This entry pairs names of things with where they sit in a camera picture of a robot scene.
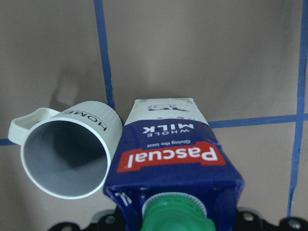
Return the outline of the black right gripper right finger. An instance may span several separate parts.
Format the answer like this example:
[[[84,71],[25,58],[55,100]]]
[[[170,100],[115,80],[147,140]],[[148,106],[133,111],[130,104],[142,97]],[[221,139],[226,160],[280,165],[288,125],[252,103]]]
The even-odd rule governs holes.
[[[308,221],[300,217],[283,217],[277,222],[248,207],[237,209],[238,231],[308,231]]]

